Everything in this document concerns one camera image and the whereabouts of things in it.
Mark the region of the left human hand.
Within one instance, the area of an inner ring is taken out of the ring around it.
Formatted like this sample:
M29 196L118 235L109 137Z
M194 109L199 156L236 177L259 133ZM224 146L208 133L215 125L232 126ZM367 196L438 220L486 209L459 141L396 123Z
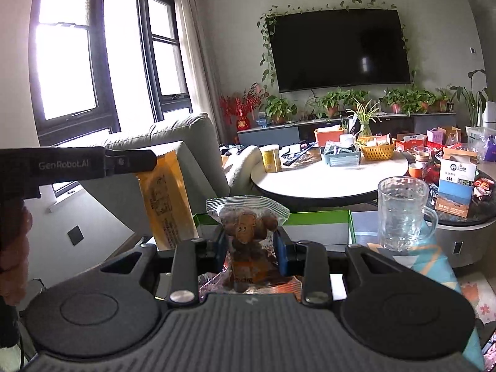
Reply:
M29 276L29 238L33 216L23 206L16 238L1 252L1 297L15 307L24 299Z

